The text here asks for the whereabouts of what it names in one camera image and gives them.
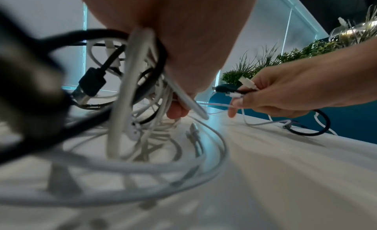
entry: tabletop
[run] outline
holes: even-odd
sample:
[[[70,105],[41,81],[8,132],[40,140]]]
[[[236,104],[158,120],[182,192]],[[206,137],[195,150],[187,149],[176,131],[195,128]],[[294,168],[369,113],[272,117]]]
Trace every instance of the tabletop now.
[[[250,123],[266,121],[250,116],[246,119]],[[188,149],[185,132],[192,122],[189,117],[183,118],[174,131],[156,141],[165,142],[166,152],[177,146]],[[135,204],[94,208],[0,205],[0,229],[376,229],[377,145],[331,134],[297,136],[275,125],[248,127],[241,115],[230,119],[225,112],[210,115],[204,122],[225,137],[231,157],[211,182],[161,200]],[[214,133],[198,127],[209,153],[203,168],[211,168],[218,161],[221,143]],[[4,127],[0,130],[4,139],[7,131]],[[104,156],[105,140],[105,136],[92,140],[78,151]],[[78,137],[64,146],[81,141]],[[0,183],[45,188],[49,168],[47,161],[26,157],[0,167]],[[131,178],[121,175],[72,171],[93,188],[131,184]]]

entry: table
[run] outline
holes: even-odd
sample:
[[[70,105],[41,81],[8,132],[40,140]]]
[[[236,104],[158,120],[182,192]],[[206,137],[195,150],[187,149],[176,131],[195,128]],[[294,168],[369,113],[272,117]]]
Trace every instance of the table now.
[[[183,118],[170,133],[183,147],[192,122]],[[0,229],[376,229],[377,145],[331,134],[302,137],[274,125],[251,128],[239,114],[229,119],[225,112],[205,122],[225,136],[231,153],[226,171],[208,184],[136,204],[85,209],[0,206]],[[211,153],[210,166],[216,160],[216,136],[205,127],[201,135]],[[87,149],[103,155],[104,140],[96,139]],[[48,169],[46,161],[27,157],[1,167],[0,183],[44,188]],[[124,181],[107,173],[80,174],[86,184],[101,189],[120,187]]]

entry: ceiling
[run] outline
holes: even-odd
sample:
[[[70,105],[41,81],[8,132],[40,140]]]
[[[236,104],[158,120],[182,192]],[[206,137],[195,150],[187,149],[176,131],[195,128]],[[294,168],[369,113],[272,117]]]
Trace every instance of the ceiling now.
[[[377,4],[377,0],[300,1],[328,33],[339,26],[339,17],[360,23],[364,21],[368,7]]]

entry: fingernail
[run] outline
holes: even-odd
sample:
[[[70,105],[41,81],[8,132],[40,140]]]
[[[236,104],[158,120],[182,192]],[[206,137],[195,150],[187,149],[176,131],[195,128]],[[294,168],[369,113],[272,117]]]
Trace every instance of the fingernail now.
[[[242,107],[243,106],[243,98],[238,98],[233,101],[233,106],[235,107]]]

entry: skin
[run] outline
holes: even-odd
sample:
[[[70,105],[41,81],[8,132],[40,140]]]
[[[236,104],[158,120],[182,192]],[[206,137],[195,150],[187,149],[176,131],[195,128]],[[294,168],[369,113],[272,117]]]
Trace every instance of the skin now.
[[[130,33],[152,28],[164,44],[169,75],[195,97],[224,65],[255,0],[83,0],[106,27]],[[167,116],[188,108],[173,102]]]
[[[166,71],[194,97],[224,65],[255,0],[83,0],[106,27],[130,33],[150,27],[168,52]],[[270,116],[295,118],[308,110],[343,107],[377,100],[377,40],[310,59],[261,70],[253,81],[260,89],[232,100]],[[188,109],[173,102],[167,116]]]

